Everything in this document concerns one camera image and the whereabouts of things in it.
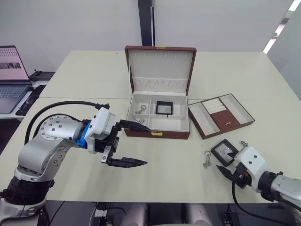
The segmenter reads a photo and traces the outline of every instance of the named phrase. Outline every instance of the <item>brown leather box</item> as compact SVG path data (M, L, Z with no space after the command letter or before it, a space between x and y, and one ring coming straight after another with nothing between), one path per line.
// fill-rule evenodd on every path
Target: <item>brown leather box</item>
M130 137L188 139L187 94L195 48L126 46L132 99L127 120L144 120L152 132L125 129ZM158 101L173 102L172 115L156 114Z
M255 121L232 94L190 104L188 112L203 139L251 125Z

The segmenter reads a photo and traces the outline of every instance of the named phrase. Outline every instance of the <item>white table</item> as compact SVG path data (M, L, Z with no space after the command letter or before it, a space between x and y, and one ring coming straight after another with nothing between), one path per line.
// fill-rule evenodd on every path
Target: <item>white table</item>
M124 51L73 51L40 97L128 99ZM243 100L298 100L262 52L197 52L188 99L232 93Z
M47 85L48 81L34 81L32 82L32 87L36 88L40 85ZM24 102L27 100L27 98L30 96L32 91L27 92L25 96L20 100L20 102L16 105L16 107L13 109L11 113L8 114L0 114L0 119L18 119L22 120L24 118L23 115L16 115L16 112L20 109L20 107L24 104Z
M7 188L24 145L27 125L41 108L72 98L39 98L20 124L0 156L0 190ZM109 102L116 120L125 119L129 101L124 99L81 99L95 103ZM204 151L224 138L236 148L247 141L266 159L271 170L286 176L301 178L301 110L300 102L282 98L271 100L239 100L256 121L210 139L202 140L192 121L188 140L126 137L119 133L120 142L114 158L130 157L145 160L146 165L123 169L100 163L101 155L72 148L48 192L50 200L103 202L233 202L231 184L215 166L204 169ZM90 106L65 105L40 116L66 113L78 119L91 119L96 109ZM239 202L265 202L251 188L236 189Z

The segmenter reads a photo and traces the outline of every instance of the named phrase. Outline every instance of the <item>robotic arm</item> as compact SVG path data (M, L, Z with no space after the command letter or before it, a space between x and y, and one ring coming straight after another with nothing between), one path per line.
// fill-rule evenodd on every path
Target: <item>robotic arm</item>
M114 125L115 115L109 105L101 105L92 120L77 121L63 114L45 119L37 135L21 150L13 179L7 189L0 192L0 224L7 218L34 215L46 202L46 194L54 185L68 150L81 147L89 153L103 153L101 163L116 167L135 167L147 162L122 158L113 159L122 128L134 131L150 131L132 121L120 120Z
M298 210L301 208L301 180L283 176L271 172L264 158L244 141L244 148L234 157L239 164L232 174L228 169L218 166L222 174L236 185L244 189L247 185L268 201L280 201L290 203Z

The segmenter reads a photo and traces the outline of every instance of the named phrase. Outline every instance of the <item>metal key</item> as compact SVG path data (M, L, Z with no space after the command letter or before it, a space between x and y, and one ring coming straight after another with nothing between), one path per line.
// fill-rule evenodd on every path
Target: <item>metal key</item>
M206 155L206 161L203 163L203 166L204 166L205 169L207 169L208 166L211 166L211 162L210 162L211 153L210 153L210 151L205 151L205 155Z

